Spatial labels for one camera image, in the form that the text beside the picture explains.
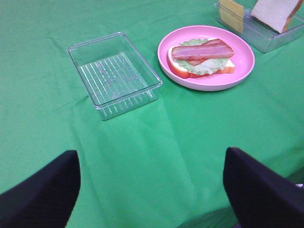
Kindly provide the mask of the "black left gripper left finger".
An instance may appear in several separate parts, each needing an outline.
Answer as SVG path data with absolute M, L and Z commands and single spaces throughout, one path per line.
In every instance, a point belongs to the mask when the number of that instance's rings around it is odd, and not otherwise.
M 66 227 L 81 186 L 77 151 L 65 151 L 0 195 L 2 228 Z

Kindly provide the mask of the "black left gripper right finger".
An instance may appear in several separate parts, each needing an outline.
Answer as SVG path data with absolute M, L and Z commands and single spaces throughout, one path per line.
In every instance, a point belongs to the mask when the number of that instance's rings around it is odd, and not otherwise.
M 223 185 L 242 228 L 302 228 L 304 185 L 236 147 L 226 150 Z

